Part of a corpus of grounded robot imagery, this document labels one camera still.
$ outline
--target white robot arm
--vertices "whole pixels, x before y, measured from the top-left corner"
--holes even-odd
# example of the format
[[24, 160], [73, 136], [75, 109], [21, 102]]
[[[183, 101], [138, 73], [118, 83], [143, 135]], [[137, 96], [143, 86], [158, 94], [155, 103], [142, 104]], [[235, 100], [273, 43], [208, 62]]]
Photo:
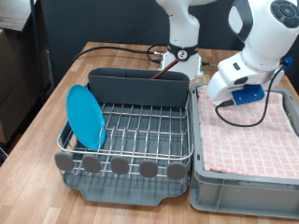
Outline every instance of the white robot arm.
[[176, 58], [180, 62], [170, 71], [186, 74], [194, 79], [200, 74], [201, 57], [198, 54], [199, 22], [189, 14], [189, 6], [205, 5], [216, 0], [156, 0], [166, 11], [170, 22], [168, 52], [162, 67], [167, 67]]
[[[207, 93], [216, 105], [234, 99], [236, 105], [264, 98], [281, 58], [290, 50], [299, 32], [297, 1], [236, 0], [229, 25], [245, 43], [242, 52], [219, 64]], [[272, 87], [280, 82], [280, 71]]]

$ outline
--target blue plate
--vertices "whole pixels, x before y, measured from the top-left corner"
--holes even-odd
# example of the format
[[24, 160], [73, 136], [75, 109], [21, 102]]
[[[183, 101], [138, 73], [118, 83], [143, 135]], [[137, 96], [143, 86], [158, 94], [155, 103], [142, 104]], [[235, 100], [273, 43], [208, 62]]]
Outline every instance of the blue plate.
[[77, 139], [87, 148], [97, 150], [105, 142], [105, 120], [100, 105], [92, 93], [81, 85], [74, 85], [67, 94], [66, 113]]

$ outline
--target checkered towel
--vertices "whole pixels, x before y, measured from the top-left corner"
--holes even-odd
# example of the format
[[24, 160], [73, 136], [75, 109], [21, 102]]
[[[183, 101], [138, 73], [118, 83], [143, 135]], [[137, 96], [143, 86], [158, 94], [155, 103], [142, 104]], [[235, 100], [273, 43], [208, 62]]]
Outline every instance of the checkered towel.
[[[215, 113], [206, 93], [198, 88], [200, 134], [205, 171], [299, 179], [299, 138], [283, 109], [282, 95], [270, 93], [262, 124], [238, 128]], [[227, 120], [251, 124], [261, 119], [265, 98], [258, 103], [220, 108]]]

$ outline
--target black wall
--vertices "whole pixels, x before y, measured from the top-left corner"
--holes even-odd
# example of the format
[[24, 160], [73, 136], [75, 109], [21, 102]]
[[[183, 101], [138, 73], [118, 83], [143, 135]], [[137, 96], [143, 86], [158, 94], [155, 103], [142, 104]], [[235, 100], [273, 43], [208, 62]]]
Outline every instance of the black wall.
[[[233, 2], [190, 7], [190, 13], [201, 23], [199, 48], [243, 48], [227, 22]], [[155, 0], [41, 0], [41, 4], [56, 85], [88, 41], [146, 45], [168, 42], [168, 17]], [[299, 54], [297, 61], [288, 75], [299, 91]]]

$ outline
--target wooden table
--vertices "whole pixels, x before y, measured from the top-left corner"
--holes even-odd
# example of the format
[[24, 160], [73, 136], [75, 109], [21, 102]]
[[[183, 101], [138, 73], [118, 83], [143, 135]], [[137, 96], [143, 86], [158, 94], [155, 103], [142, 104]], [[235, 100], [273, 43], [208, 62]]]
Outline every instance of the wooden table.
[[[148, 46], [88, 43], [148, 49]], [[204, 62], [218, 63], [235, 51], [200, 49]], [[190, 204], [190, 191], [177, 198], [162, 200], [157, 207], [94, 203], [84, 201], [79, 191], [67, 187], [54, 162], [59, 151], [56, 138], [66, 121], [65, 98], [74, 84], [85, 84], [88, 73], [97, 67], [157, 70], [147, 55], [102, 49], [81, 56], [67, 72], [41, 109], [20, 142], [0, 169], [1, 223], [297, 223], [298, 220], [200, 212]], [[194, 82], [208, 82], [217, 68], [204, 67], [205, 75]], [[290, 90], [299, 102], [290, 81], [280, 87]]]

